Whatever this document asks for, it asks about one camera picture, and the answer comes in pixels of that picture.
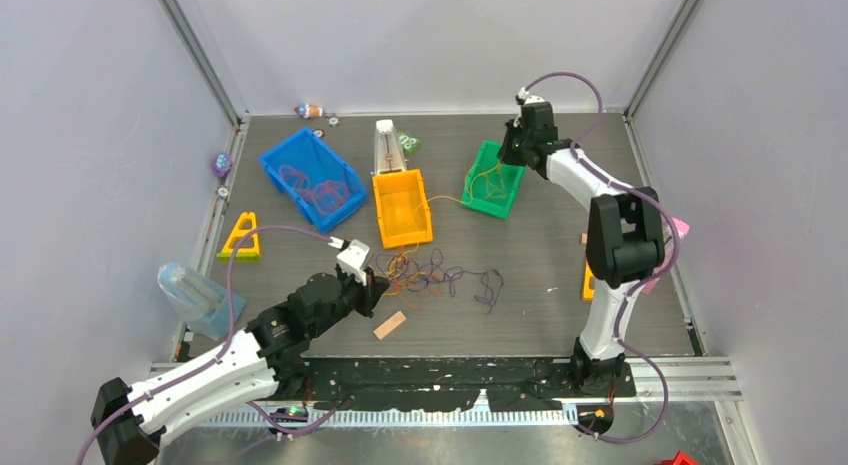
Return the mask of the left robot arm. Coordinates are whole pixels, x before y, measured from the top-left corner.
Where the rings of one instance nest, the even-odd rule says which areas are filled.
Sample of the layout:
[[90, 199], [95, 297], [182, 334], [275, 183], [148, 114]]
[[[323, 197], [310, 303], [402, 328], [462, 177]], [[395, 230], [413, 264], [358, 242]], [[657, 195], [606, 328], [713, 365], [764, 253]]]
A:
[[342, 269], [314, 274], [203, 355], [153, 379], [104, 383], [91, 414], [104, 462], [148, 464], [162, 446], [235, 405], [298, 397], [309, 375], [302, 355], [312, 340], [352, 312], [372, 317], [389, 287], [372, 268], [363, 282]]

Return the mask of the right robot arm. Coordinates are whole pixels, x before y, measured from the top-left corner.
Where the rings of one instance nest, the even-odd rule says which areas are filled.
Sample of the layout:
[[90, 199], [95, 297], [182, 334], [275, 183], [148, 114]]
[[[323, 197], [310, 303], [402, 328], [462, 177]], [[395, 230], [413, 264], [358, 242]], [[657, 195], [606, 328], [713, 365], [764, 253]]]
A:
[[596, 395], [622, 373], [630, 307], [665, 260], [658, 196], [650, 187], [617, 180], [575, 141], [560, 138], [553, 107], [543, 99], [521, 101], [519, 115], [506, 124], [498, 158], [536, 171], [588, 212], [585, 257], [595, 289], [570, 357], [568, 380], [580, 393]]

